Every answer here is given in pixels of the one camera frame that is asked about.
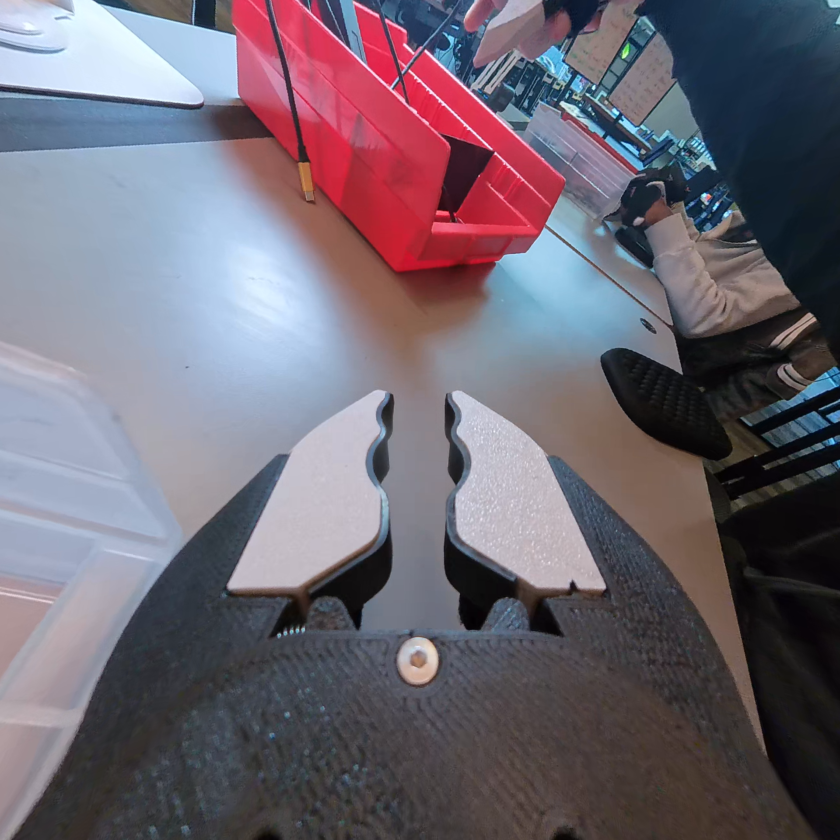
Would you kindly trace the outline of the black bin divider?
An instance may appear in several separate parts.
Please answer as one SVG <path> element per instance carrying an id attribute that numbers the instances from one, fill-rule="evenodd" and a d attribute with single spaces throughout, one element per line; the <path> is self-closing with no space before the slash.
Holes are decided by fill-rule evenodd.
<path id="1" fill-rule="evenodd" d="M 494 151 L 446 133 L 441 136 L 448 144 L 449 157 L 437 210 L 444 212 L 450 223 L 456 224 L 457 211 L 487 168 Z"/>

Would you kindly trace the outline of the whiteboard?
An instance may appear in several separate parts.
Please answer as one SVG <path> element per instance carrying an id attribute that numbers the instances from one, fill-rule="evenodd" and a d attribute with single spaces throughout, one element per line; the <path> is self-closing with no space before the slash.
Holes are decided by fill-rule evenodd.
<path id="1" fill-rule="evenodd" d="M 610 5 L 596 31 L 580 34 L 573 41 L 563 58 L 564 64 L 598 85 L 636 21 L 635 6 Z"/>
<path id="2" fill-rule="evenodd" d="M 674 58 L 656 33 L 608 95 L 612 107 L 634 126 L 641 126 L 676 82 Z"/>

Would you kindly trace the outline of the stacked clear storage bins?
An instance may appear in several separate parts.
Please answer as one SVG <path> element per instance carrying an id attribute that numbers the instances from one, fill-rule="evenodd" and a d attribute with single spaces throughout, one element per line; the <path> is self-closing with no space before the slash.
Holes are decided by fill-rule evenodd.
<path id="1" fill-rule="evenodd" d="M 601 221 L 617 210 L 637 169 L 602 137 L 541 102 L 523 139 L 565 180 L 563 194 Z"/>

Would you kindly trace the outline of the person's right forearm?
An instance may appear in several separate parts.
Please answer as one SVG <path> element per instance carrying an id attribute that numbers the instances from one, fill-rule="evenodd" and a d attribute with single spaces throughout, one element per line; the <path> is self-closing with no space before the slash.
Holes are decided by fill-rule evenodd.
<path id="1" fill-rule="evenodd" d="M 771 264 L 839 344 L 838 2 L 655 1 L 712 159 Z"/>

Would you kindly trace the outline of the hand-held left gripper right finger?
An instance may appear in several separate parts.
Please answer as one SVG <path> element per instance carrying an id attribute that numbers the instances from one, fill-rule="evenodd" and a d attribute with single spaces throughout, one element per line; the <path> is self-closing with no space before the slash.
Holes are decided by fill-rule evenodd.
<path id="1" fill-rule="evenodd" d="M 463 391 L 446 395 L 444 570 L 461 599 L 488 611 L 515 598 L 602 597 L 607 582 L 550 457 L 526 432 Z"/>

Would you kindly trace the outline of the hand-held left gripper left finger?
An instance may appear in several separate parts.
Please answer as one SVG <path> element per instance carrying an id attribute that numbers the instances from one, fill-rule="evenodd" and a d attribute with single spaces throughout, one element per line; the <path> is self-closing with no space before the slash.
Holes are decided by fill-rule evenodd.
<path id="1" fill-rule="evenodd" d="M 331 597 L 361 625 L 392 572 L 393 394 L 375 390 L 332 415 L 289 453 L 231 573 L 236 597 L 280 597 L 305 614 Z"/>

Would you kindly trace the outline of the red plastic bin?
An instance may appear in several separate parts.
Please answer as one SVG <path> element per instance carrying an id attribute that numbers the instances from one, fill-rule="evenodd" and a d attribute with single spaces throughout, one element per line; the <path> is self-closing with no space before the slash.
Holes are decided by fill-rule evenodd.
<path id="1" fill-rule="evenodd" d="M 396 67 L 378 13 L 356 3 L 367 64 L 309 10 L 272 2 L 314 184 L 396 271 L 494 263 L 526 252 L 565 180 L 428 54 Z M 494 151 L 452 224 L 438 202 L 441 134 Z"/>

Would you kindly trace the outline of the clear plastic bin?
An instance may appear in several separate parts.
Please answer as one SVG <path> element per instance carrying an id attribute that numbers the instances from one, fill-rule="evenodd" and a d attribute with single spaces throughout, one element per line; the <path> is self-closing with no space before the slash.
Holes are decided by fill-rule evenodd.
<path id="1" fill-rule="evenodd" d="M 2 343 L 1 837 L 57 772 L 182 530 L 87 379 Z"/>

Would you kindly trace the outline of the black chair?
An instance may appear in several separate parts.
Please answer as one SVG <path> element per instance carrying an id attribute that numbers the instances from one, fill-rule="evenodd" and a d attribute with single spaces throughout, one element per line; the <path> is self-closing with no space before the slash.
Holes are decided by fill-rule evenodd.
<path id="1" fill-rule="evenodd" d="M 733 512 L 838 474 L 839 387 L 831 376 L 726 426 L 732 452 L 705 462 L 717 524 Z"/>

